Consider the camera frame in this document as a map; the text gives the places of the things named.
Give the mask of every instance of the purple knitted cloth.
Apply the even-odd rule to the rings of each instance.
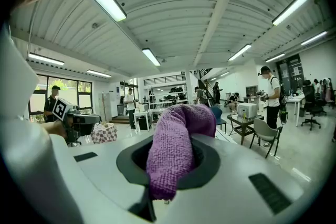
[[[172,199],[176,194],[178,179],[194,168],[189,134],[215,137],[215,132],[215,116],[203,104],[178,104],[162,113],[146,165],[153,199]]]

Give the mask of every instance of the ceiling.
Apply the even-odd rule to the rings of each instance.
[[[12,35],[30,50],[78,61],[88,69],[112,76],[145,76],[181,69],[239,65],[249,58],[267,59],[320,33],[334,29],[324,0],[272,26],[293,0],[117,0],[127,19],[116,23],[92,0],[41,0],[17,9],[10,21]],[[244,57],[228,58],[246,44]],[[164,62],[155,67],[141,52],[149,47]]]

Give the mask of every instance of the floor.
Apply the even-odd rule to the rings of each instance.
[[[289,117],[281,133],[277,156],[274,156],[274,146],[267,157],[267,161],[287,171],[303,189],[308,189],[322,183],[326,179],[331,165],[334,164],[336,143],[332,143],[331,139],[336,125],[336,109],[333,110],[329,107],[324,107],[324,110],[327,115],[316,117],[316,120],[321,124],[321,129],[314,126],[312,131],[310,131],[309,124],[301,127],[301,122],[304,121],[304,118],[299,118],[299,125],[295,126],[296,115],[293,114],[294,104],[287,104]],[[229,114],[228,109],[223,108],[222,119],[227,121],[227,134],[225,134],[224,126],[222,131],[218,127],[216,138],[220,140],[229,139],[240,144],[239,134],[233,133],[228,137],[228,134],[232,130],[230,121],[227,119]],[[266,110],[261,114],[266,117]],[[132,130],[128,124],[115,124],[115,126],[118,130],[117,140],[148,134],[147,130],[139,132]],[[252,135],[245,137],[243,146],[249,148],[251,140]],[[81,137],[80,141],[82,142],[82,146],[93,144],[89,136]],[[257,139],[254,140],[251,148],[251,150],[261,156],[266,156],[268,149],[268,147],[263,147],[263,142],[261,142],[261,146],[258,146]],[[154,201],[153,205],[156,217],[163,217],[168,205],[164,204],[161,200]]]

